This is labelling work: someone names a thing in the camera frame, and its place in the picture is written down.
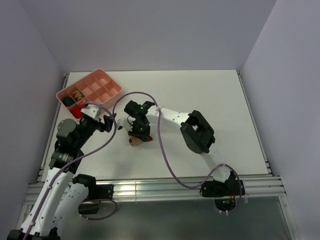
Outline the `tan maroon striped sock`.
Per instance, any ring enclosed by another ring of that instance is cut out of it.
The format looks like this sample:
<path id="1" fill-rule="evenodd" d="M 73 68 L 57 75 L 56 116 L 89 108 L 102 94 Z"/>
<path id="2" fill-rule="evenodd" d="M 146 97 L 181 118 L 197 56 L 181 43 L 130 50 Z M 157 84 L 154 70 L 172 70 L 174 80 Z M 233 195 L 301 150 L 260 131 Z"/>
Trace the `tan maroon striped sock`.
<path id="1" fill-rule="evenodd" d="M 130 136 L 128 141 L 131 146 L 138 146 L 143 143 L 150 142 L 152 140 L 153 140 L 153 138 L 151 136 L 149 136 L 146 141 L 143 141 L 140 138 L 135 137 L 135 136 Z"/>

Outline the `tan argyle sock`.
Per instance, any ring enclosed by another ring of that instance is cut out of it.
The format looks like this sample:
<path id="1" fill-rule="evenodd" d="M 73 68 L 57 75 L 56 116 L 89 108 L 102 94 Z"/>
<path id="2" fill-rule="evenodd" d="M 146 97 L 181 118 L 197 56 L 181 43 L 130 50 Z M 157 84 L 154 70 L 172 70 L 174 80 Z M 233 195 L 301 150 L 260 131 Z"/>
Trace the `tan argyle sock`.
<path id="1" fill-rule="evenodd" d="M 72 96 L 72 98 L 73 98 L 76 102 L 82 100 L 82 99 L 85 97 L 85 96 L 82 94 L 82 92 L 79 91 L 79 90 L 74 90 L 74 91 L 71 93 L 71 96 Z"/>

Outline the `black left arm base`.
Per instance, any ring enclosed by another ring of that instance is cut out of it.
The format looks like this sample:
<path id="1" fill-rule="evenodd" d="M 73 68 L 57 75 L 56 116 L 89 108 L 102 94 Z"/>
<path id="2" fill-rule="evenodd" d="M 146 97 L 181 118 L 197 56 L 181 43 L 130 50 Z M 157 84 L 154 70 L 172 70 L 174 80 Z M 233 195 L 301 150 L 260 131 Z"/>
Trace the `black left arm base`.
<path id="1" fill-rule="evenodd" d="M 118 204 L 113 200 L 114 185 L 98 184 L 89 190 L 88 197 L 78 206 L 78 213 L 82 217 L 96 215 L 102 208 L 103 202 L 110 202 L 114 205 L 113 210 L 107 215 L 112 216 L 118 210 Z"/>

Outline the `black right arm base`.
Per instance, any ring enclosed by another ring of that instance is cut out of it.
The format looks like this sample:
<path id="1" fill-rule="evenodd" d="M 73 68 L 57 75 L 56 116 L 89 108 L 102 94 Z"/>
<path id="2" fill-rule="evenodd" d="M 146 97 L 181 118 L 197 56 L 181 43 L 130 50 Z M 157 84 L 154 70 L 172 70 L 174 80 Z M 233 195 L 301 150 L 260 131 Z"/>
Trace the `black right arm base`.
<path id="1" fill-rule="evenodd" d="M 246 192 L 243 181 L 231 171 L 225 182 L 207 180 L 201 185 L 199 194 L 204 198 L 214 198 L 218 211 L 229 213 L 237 206 L 236 198 L 241 198 Z"/>

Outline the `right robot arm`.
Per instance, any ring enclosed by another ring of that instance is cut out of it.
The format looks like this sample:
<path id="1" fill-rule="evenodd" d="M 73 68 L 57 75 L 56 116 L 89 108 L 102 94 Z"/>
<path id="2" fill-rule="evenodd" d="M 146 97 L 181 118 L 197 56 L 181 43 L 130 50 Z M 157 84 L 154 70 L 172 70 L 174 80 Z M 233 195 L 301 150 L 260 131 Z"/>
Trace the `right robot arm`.
<path id="1" fill-rule="evenodd" d="M 214 146 L 216 142 L 215 131 L 199 111 L 178 112 L 160 107 L 151 101 L 138 104 L 131 100 L 126 104 L 124 112 L 127 117 L 117 120 L 117 128 L 119 130 L 125 129 L 129 136 L 137 138 L 143 143 L 147 142 L 150 137 L 151 124 L 156 124 L 160 150 L 165 164 L 173 178 L 181 186 L 187 189 L 199 188 L 210 177 L 214 177 L 216 171 L 223 169 L 221 176 L 213 179 L 216 182 L 216 189 L 222 195 L 227 195 L 233 190 L 238 176 L 235 170 L 226 163 L 215 166 L 205 179 L 196 185 L 187 185 L 180 181 L 169 164 L 161 138 L 161 125 L 178 129 L 188 149 L 195 154 L 209 154 L 210 148 Z"/>

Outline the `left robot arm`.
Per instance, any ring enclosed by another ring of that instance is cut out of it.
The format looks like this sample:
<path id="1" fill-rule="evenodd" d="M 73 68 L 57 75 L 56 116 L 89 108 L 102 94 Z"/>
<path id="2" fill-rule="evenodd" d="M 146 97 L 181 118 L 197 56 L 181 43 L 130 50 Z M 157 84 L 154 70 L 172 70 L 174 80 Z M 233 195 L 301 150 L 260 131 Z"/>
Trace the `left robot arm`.
<path id="1" fill-rule="evenodd" d="M 61 121 L 57 130 L 42 190 L 20 228 L 9 232 L 9 240 L 59 240 L 78 206 L 84 200 L 97 200 L 95 177 L 76 174 L 85 157 L 81 148 L 95 131 L 115 131 L 115 115 L 100 119 L 95 113 L 85 113 L 79 123 L 70 118 Z"/>

